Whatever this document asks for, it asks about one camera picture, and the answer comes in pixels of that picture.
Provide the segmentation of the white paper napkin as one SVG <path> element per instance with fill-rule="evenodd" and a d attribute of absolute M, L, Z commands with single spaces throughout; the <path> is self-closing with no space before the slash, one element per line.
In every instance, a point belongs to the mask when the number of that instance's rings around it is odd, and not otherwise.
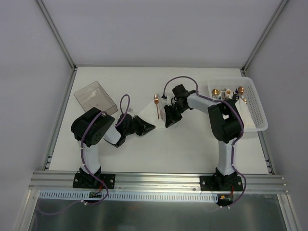
<path fill-rule="evenodd" d="M 160 107 L 164 107 L 165 101 L 162 100 L 161 96 L 157 94 L 159 99 L 159 109 Z M 156 129 L 165 129 L 165 121 L 163 121 L 161 118 L 157 119 L 157 111 L 156 111 L 156 105 L 154 101 L 150 102 L 144 109 L 141 110 L 140 113 L 138 113 L 138 116 L 143 119 L 144 121 L 155 125 Z"/>

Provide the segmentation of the gold fork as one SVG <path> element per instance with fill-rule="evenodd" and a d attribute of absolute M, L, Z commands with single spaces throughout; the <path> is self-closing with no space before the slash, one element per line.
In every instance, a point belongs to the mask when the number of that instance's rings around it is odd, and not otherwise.
<path fill-rule="evenodd" d="M 159 112 L 159 106 L 158 106 L 158 104 L 159 104 L 159 99 L 158 99 L 157 94 L 154 95 L 154 103 L 155 103 L 155 105 L 156 105 L 157 119 L 159 119 L 159 118 L 160 118 L 160 112 Z"/>

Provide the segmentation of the pink handled knife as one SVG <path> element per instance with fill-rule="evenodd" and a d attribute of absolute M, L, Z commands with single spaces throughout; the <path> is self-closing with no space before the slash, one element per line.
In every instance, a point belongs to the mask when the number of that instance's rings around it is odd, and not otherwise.
<path fill-rule="evenodd" d="M 164 107 L 160 107 L 159 111 L 160 111 L 160 118 L 161 118 L 163 121 L 166 121 L 166 112 L 165 112 Z"/>

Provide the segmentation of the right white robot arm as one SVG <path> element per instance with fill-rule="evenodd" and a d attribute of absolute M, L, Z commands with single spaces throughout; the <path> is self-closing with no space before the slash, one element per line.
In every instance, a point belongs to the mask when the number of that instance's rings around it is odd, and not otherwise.
<path fill-rule="evenodd" d="M 215 184 L 220 190 L 227 190 L 237 178 L 234 166 L 236 143 L 244 134 L 244 123 L 233 100 L 214 100 L 202 96 L 196 90 L 188 91 L 180 84 L 172 90 L 175 102 L 164 106 L 165 127 L 182 119 L 182 114 L 196 109 L 208 114 L 214 137 L 218 140 L 218 165 L 215 170 Z"/>

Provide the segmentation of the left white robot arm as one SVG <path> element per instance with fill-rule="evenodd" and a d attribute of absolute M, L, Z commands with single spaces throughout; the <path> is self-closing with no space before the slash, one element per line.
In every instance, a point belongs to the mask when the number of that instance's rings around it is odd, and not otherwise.
<path fill-rule="evenodd" d="M 81 170 L 85 172 L 84 182 L 91 188 L 100 184 L 101 165 L 98 160 L 98 143 L 103 139 L 118 148 L 126 137 L 136 134 L 141 137 L 155 129 L 139 116 L 122 114 L 115 124 L 115 118 L 96 107 L 78 117 L 71 126 L 71 132 L 81 148 Z"/>

